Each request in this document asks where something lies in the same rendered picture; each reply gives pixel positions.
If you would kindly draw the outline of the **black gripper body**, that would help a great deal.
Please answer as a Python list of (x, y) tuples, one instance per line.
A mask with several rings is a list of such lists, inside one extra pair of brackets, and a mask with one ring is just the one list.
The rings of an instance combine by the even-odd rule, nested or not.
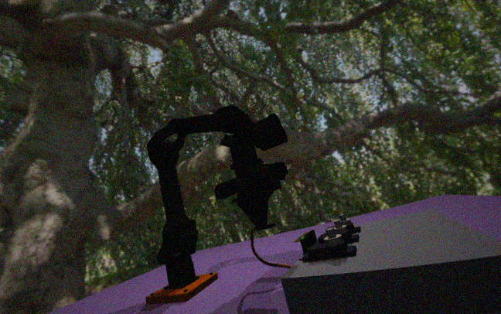
[(259, 159), (255, 153), (240, 155), (233, 159), (230, 169), (235, 170), (237, 178), (216, 185), (216, 189), (214, 190), (216, 200), (227, 199), (228, 196), (236, 193), (237, 198), (239, 198), (252, 193), (266, 193), (282, 188), (279, 180), (269, 179), (269, 182), (264, 183), (267, 179), (251, 176), (252, 162), (254, 164), (263, 163), (262, 159)]

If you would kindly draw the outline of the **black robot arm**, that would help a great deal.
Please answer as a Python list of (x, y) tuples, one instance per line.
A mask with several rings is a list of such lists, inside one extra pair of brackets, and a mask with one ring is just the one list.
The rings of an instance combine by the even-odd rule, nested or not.
[[(168, 285), (164, 290), (181, 289), (200, 278), (196, 276), (190, 256), (196, 253), (199, 232), (195, 219), (190, 220), (186, 216), (176, 164), (188, 134), (212, 131), (234, 134), (224, 135), (220, 142), (230, 147), (232, 159), (240, 155), (257, 154), (255, 147), (265, 151), (288, 141), (286, 131), (275, 113), (254, 123), (248, 114), (235, 105), (219, 108), (212, 114), (172, 119), (152, 136), (147, 151), (150, 161), (158, 169), (166, 215), (162, 246), (156, 256), (158, 264), (166, 266)], [(166, 139), (174, 133), (178, 134), (175, 141)], [(264, 183), (269, 182), (269, 179), (285, 180), (287, 174), (287, 166), (283, 162), (251, 163), (250, 176), (267, 179)]]

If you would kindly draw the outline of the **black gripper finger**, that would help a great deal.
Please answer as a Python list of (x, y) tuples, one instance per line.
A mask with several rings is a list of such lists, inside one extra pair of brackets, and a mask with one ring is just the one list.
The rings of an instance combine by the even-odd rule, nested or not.
[(268, 200), (272, 193), (274, 193), (274, 191), (262, 193), (259, 199), (262, 225), (268, 224)]
[(262, 192), (252, 193), (232, 200), (244, 211), (250, 221), (257, 229), (262, 228), (259, 199)]

